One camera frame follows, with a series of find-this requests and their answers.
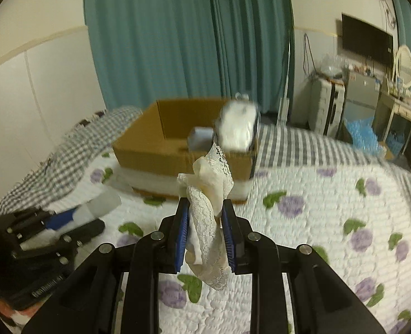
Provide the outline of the box with blue plastic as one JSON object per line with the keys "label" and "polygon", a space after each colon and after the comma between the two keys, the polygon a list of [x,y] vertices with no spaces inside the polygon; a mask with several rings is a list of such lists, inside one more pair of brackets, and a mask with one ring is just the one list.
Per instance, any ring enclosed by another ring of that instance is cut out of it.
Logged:
{"label": "box with blue plastic", "polygon": [[385,158],[388,161],[394,160],[404,147],[404,134],[390,131],[384,141],[379,141],[372,127],[373,122],[373,117],[355,121],[344,119],[338,138],[364,153]]}

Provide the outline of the open cardboard box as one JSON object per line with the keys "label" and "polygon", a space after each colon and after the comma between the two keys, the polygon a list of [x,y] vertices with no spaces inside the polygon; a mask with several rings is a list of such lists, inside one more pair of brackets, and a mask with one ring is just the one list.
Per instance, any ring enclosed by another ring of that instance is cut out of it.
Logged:
{"label": "open cardboard box", "polygon": [[[141,195],[176,197],[178,175],[193,173],[194,161],[217,144],[215,121],[229,101],[221,98],[156,101],[112,144],[119,164],[113,174],[117,185]],[[257,133],[249,152],[223,153],[234,182],[229,198],[242,203],[252,186],[258,156]]]}

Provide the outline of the grey checked bedsheet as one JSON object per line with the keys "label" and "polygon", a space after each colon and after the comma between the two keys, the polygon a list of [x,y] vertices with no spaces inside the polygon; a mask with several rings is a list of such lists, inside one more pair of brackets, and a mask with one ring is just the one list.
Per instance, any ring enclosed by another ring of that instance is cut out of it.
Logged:
{"label": "grey checked bedsheet", "polygon": [[[33,206],[47,206],[71,193],[88,165],[141,115],[132,105],[106,111],[79,123],[41,163],[0,201],[0,216]],[[396,180],[411,212],[411,173],[365,154],[351,145],[299,128],[260,126],[257,167],[382,165]]]}

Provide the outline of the small silver refrigerator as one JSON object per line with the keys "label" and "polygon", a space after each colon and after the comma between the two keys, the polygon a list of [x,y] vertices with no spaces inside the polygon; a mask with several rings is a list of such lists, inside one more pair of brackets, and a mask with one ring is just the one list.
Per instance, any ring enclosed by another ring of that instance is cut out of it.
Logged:
{"label": "small silver refrigerator", "polygon": [[346,86],[343,119],[347,122],[374,118],[379,99],[376,79],[350,71]]}

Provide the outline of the white flat mop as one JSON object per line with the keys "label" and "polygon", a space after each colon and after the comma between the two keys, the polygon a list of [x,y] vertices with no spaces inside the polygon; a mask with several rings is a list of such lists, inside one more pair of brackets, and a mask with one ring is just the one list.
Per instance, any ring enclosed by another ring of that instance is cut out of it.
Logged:
{"label": "white flat mop", "polygon": [[285,126],[288,118],[288,85],[289,85],[289,75],[290,75],[290,65],[291,65],[291,43],[288,43],[288,54],[287,54],[287,64],[286,64],[286,73],[285,73],[285,86],[283,96],[279,101],[279,112],[277,116],[277,126]]}

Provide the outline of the white floral quilt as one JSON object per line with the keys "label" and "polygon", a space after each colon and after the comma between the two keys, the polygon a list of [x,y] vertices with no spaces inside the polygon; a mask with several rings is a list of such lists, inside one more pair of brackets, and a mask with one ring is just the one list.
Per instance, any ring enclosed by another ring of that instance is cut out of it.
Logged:
{"label": "white floral quilt", "polygon": [[[184,260],[174,267],[174,199],[121,189],[99,158],[66,198],[78,208],[105,191],[122,204],[77,248],[73,272],[37,303],[0,312],[25,333],[400,333],[411,327],[411,212],[382,165],[258,170],[233,203],[245,265],[212,289]],[[43,247],[78,226],[24,241]]]}

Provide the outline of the black wall television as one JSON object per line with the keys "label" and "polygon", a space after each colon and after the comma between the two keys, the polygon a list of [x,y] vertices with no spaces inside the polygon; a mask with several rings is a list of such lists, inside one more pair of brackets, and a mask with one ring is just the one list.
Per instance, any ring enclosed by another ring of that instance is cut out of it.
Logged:
{"label": "black wall television", "polygon": [[346,14],[342,14],[342,46],[385,67],[393,65],[393,36]]}

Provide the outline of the white dressing table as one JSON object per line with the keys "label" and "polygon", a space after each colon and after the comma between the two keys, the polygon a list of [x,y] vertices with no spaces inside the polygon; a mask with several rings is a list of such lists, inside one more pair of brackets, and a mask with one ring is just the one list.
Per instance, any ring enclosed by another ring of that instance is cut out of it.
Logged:
{"label": "white dressing table", "polygon": [[[411,123],[411,106],[390,94],[380,93],[372,128],[374,133],[384,142],[388,137],[395,116],[404,118],[407,122]],[[410,137],[411,129],[402,152],[405,152],[407,149]]]}

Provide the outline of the floral tissue pack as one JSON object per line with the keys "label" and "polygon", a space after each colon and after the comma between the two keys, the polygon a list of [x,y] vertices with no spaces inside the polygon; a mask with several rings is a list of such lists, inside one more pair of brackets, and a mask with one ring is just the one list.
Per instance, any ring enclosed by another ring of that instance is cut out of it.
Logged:
{"label": "floral tissue pack", "polygon": [[225,103],[215,121],[215,142],[224,152],[247,153],[253,149],[259,111],[250,100]]}

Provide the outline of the grey sock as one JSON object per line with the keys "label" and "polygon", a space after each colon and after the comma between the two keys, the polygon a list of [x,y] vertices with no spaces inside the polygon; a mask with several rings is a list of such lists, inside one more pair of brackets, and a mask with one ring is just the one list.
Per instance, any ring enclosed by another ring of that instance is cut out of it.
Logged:
{"label": "grey sock", "polygon": [[121,204],[122,200],[115,191],[105,191],[79,206],[73,214],[73,221],[77,225],[86,224],[107,215]]}

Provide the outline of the white oval vanity mirror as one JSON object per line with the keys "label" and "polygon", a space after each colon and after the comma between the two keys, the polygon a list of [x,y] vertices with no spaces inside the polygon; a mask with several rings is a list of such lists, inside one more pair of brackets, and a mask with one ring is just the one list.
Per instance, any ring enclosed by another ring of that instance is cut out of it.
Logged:
{"label": "white oval vanity mirror", "polygon": [[393,81],[398,91],[411,92],[411,50],[401,45],[394,56]]}

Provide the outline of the cream lace cloth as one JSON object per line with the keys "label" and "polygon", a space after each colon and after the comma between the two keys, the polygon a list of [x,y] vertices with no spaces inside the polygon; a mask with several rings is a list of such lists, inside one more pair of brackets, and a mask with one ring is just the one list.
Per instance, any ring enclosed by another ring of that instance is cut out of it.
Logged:
{"label": "cream lace cloth", "polygon": [[225,289],[230,266],[220,217],[223,201],[233,188],[225,155],[217,144],[193,163],[193,173],[180,173],[181,198],[189,201],[185,260],[196,277],[215,290]]}

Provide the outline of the white suitcase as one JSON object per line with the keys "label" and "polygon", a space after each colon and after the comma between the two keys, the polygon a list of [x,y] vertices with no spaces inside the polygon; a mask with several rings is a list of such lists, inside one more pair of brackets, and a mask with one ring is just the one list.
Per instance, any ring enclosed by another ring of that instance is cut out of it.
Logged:
{"label": "white suitcase", "polygon": [[343,84],[323,78],[314,79],[308,116],[310,130],[335,139],[342,118],[344,98]]}

